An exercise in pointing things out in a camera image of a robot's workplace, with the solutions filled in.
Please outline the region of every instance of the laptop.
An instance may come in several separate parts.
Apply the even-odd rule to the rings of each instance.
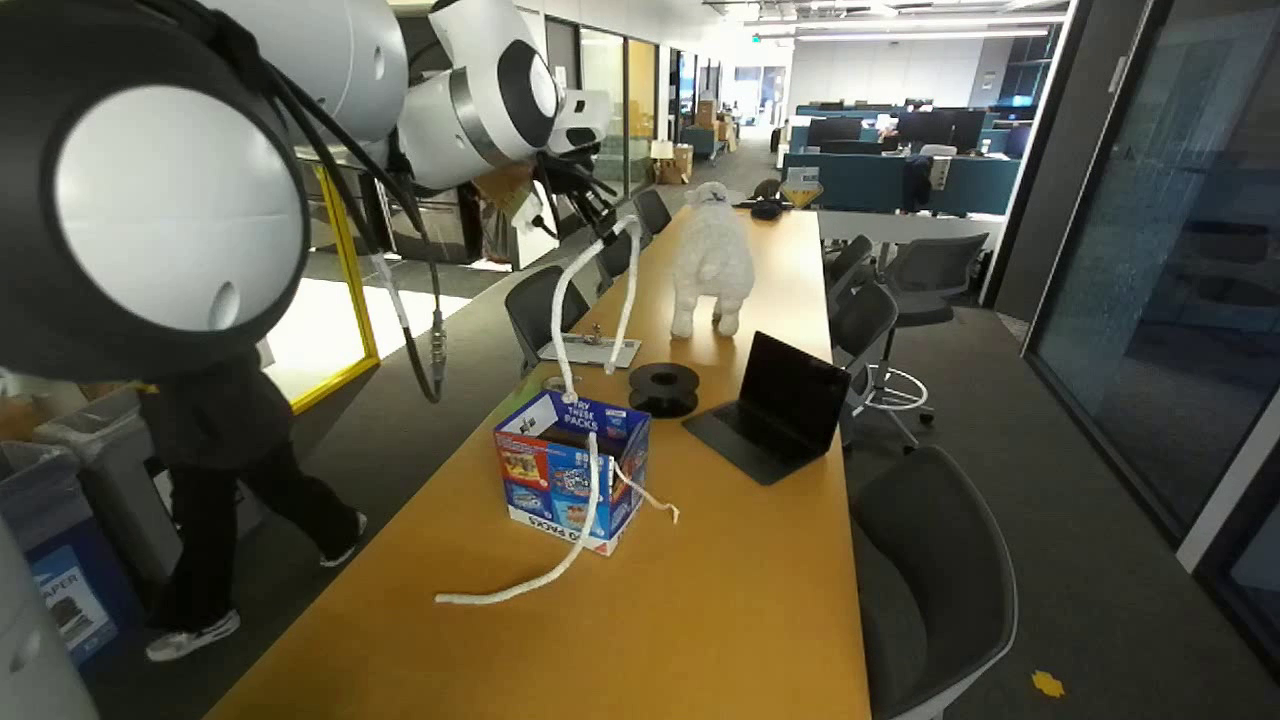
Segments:
[[[845,393],[845,370],[757,331],[738,398],[682,429],[757,486],[774,486],[831,447]]]

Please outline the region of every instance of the trash bin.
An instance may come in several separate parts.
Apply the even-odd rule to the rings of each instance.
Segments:
[[[95,707],[59,644],[33,567],[0,525],[0,699],[5,716],[92,720]]]
[[[76,663],[101,657],[139,620],[69,447],[0,442],[0,518],[24,548],[36,593]]]
[[[81,488],[113,535],[121,562],[145,584],[161,590],[180,555],[180,535],[161,499],[152,435],[130,393],[107,393],[87,407],[36,429],[36,442],[71,447]]]

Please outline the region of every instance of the wooden table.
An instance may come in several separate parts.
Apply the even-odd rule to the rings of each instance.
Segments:
[[[757,291],[745,331],[666,340],[670,255],[686,212],[645,254],[632,331],[640,365],[698,372],[698,407],[737,398],[753,329],[829,356],[817,216],[753,224]],[[579,329],[608,331],[623,279]],[[574,372],[579,398],[623,403],[628,380]],[[640,507],[612,555],[501,607],[438,607],[552,567],[568,545],[502,513],[493,429],[391,518],[339,582],[241,677],[212,716],[445,716],[445,720],[864,720],[864,641],[841,446],[758,488],[680,420],[657,420],[649,488],[680,525]]]

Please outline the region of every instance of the white robot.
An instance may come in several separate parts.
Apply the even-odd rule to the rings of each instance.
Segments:
[[[385,0],[0,0],[0,365],[152,380],[257,345],[305,274],[299,140],[376,155],[394,130],[423,187],[573,148],[511,0],[434,4],[430,28],[451,69],[414,86]],[[13,555],[0,630],[36,606]],[[54,654],[27,620],[0,644]],[[5,672],[16,716],[92,716],[69,659]]]

